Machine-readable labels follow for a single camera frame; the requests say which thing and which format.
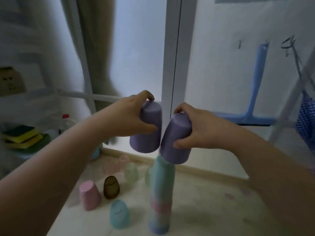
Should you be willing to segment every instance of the person's right hand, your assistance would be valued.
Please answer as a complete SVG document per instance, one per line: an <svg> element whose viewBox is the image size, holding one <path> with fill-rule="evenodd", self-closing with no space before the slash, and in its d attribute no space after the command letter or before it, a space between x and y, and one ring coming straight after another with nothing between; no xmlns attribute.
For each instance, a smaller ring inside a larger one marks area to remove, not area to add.
<svg viewBox="0 0 315 236"><path fill-rule="evenodd" d="M187 103L180 104L174 113L184 112L192 123L189 137L173 143L175 148L219 148L231 150L242 127L220 118L209 111L196 109Z"/></svg>

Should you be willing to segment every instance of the power outlet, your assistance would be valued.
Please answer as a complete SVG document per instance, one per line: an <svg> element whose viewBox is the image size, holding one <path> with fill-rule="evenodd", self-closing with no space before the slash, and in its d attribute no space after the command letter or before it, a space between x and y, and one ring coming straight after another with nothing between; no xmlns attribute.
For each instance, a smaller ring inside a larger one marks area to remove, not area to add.
<svg viewBox="0 0 315 236"><path fill-rule="evenodd" d="M0 96L24 92L26 88L21 74L12 67L0 68Z"/></svg>

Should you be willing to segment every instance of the checkered fabric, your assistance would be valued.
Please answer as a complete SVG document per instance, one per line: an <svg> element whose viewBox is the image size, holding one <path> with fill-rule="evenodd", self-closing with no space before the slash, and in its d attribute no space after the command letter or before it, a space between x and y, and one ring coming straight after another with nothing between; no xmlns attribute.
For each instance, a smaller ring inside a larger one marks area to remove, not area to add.
<svg viewBox="0 0 315 236"><path fill-rule="evenodd" d="M295 130L315 154L315 101L305 91Z"/></svg>

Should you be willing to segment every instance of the pink cup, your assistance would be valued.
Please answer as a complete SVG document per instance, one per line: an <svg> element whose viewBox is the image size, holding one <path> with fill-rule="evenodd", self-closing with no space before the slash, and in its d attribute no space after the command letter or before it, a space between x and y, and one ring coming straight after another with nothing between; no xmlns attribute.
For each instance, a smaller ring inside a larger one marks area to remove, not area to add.
<svg viewBox="0 0 315 236"><path fill-rule="evenodd" d="M124 170L125 165L130 162L130 159L127 155L122 155L119 157L119 170Z"/></svg>
<svg viewBox="0 0 315 236"><path fill-rule="evenodd" d="M118 172L119 164L116 162L116 159L113 157L105 157L103 161L103 174L110 176Z"/></svg>
<svg viewBox="0 0 315 236"><path fill-rule="evenodd" d="M100 192L93 181L86 181L79 187L81 203L86 211L94 210L100 204Z"/></svg>

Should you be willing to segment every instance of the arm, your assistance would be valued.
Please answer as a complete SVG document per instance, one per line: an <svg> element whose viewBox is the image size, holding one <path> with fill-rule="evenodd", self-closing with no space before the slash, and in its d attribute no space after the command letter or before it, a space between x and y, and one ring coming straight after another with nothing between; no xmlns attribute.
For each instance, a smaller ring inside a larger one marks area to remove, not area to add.
<svg viewBox="0 0 315 236"><path fill-rule="evenodd" d="M219 148L236 155L261 198L278 219L298 232L315 232L315 177L258 135L187 103L192 134L177 148Z"/></svg>
<svg viewBox="0 0 315 236"><path fill-rule="evenodd" d="M139 119L148 91L123 98L53 140L0 181L0 235L46 235L92 152L112 136L152 133Z"/></svg>

